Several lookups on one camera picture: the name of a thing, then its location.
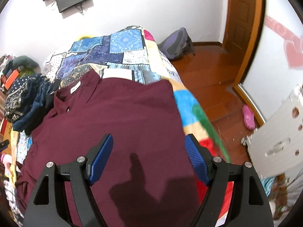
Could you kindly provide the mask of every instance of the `reddish brown floor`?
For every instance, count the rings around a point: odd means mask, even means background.
[[[251,131],[243,123],[243,103],[232,90],[240,65],[219,46],[195,50],[196,56],[187,54],[173,65],[221,136],[232,162],[242,164],[249,158],[240,140]]]

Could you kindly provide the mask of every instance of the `shirt collar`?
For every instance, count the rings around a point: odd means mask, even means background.
[[[81,85],[76,90],[78,93],[74,93],[74,95],[77,94],[79,98],[70,102],[69,99],[73,96],[73,94],[71,94],[71,88],[79,83],[79,81],[81,81]],[[94,70],[90,70],[88,73],[84,74],[79,81],[75,81],[55,93],[54,109],[58,114],[66,113],[69,108],[75,105],[87,103],[100,81],[100,76]]]

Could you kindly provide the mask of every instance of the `white clothing tag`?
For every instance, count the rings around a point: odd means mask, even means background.
[[[74,93],[81,85],[81,81],[79,81],[74,87],[71,88],[71,94]]]

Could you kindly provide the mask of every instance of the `patchwork bedspread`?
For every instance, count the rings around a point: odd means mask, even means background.
[[[142,84],[169,80],[185,134],[193,133],[200,145],[207,147],[213,156],[219,155],[230,162],[222,141],[198,101],[183,85],[176,69],[159,51],[147,30],[129,26],[109,36],[76,41],[47,57],[42,74],[51,81],[60,79],[61,87],[64,87],[92,69],[102,78],[120,77]],[[199,181],[197,187],[202,201],[207,188]],[[220,217],[228,211],[231,194],[232,183],[229,183]]]

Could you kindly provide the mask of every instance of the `wooden door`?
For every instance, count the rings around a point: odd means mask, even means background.
[[[247,50],[255,16],[256,0],[228,0],[223,48],[241,64]]]

